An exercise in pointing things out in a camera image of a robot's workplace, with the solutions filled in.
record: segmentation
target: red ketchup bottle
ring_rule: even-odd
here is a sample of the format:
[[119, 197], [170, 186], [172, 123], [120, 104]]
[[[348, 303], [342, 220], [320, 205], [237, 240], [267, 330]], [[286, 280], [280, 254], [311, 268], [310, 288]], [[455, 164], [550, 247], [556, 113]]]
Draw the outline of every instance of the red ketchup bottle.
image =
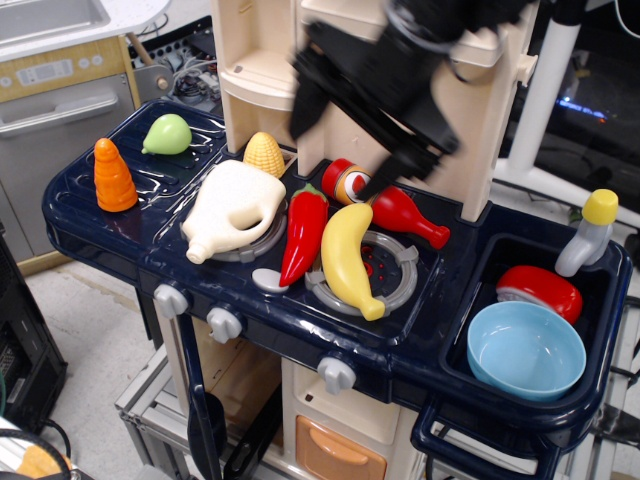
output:
[[[358, 192], [371, 180], [371, 175], [349, 160], [331, 162], [322, 177], [322, 191], [343, 205], [361, 202]], [[447, 244], [451, 231], [424, 218], [409, 195], [395, 186], [387, 187], [368, 203], [373, 208], [373, 223], [392, 232], [414, 233], [436, 250]]]

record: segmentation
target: white tabletop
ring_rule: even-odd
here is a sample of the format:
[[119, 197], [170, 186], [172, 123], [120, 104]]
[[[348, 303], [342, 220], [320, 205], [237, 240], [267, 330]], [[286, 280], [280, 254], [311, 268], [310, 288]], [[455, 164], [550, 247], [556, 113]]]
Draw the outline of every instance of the white tabletop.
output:
[[58, 37], [34, 39], [18, 45], [8, 45], [0, 48], [0, 62], [71, 47], [123, 33], [140, 31], [162, 15], [171, 3], [171, 0], [101, 1], [110, 18], [108, 24], [98, 28], [67, 33]]

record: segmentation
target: green pear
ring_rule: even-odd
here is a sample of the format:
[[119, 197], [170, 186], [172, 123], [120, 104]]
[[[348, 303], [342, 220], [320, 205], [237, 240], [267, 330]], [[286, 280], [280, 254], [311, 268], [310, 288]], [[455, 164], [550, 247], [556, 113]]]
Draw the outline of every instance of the green pear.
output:
[[191, 129], [187, 122], [175, 113], [167, 113], [158, 118], [149, 129], [142, 142], [142, 153], [177, 155], [191, 144]]

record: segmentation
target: drawer handle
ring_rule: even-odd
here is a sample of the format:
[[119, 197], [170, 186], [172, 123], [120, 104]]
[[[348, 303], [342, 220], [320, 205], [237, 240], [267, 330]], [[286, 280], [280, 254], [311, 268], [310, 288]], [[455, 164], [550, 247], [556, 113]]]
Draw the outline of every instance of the drawer handle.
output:
[[355, 452], [350, 448], [336, 442], [318, 430], [309, 430], [311, 440], [322, 451], [331, 455], [336, 460], [349, 465], [365, 465], [369, 461], [369, 457]]
[[0, 138], [23, 135], [43, 128], [52, 128], [68, 122], [95, 117], [112, 111], [116, 105], [118, 105], [118, 96], [107, 94], [61, 103], [52, 112], [11, 123], [4, 123], [0, 119]]

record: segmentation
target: sink faucet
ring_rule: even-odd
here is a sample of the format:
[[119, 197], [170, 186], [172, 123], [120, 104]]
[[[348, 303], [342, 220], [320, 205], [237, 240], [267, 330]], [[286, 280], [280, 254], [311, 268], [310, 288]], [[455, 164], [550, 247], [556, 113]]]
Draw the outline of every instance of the sink faucet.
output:
[[594, 191], [582, 209], [578, 231], [556, 261], [558, 275], [572, 277], [583, 265], [593, 265], [607, 248], [618, 212], [618, 196], [611, 190]]

